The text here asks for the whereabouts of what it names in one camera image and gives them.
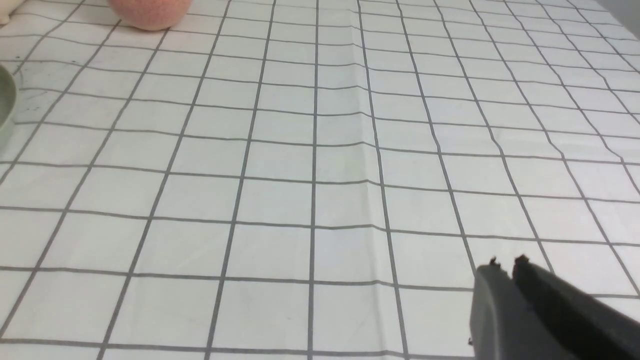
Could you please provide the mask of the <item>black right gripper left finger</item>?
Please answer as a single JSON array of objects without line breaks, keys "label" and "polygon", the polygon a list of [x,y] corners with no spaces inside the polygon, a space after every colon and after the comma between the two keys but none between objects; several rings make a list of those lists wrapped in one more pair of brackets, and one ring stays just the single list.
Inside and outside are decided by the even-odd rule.
[{"label": "black right gripper left finger", "polygon": [[470,310],[476,360],[576,360],[546,329],[496,258],[477,268]]}]

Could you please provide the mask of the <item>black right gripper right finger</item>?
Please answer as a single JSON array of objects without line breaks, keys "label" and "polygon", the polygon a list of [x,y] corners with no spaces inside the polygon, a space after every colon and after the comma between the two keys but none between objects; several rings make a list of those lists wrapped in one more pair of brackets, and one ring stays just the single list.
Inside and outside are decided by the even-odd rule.
[{"label": "black right gripper right finger", "polygon": [[640,324],[530,262],[514,260],[512,278],[546,330],[579,360],[638,360]]}]

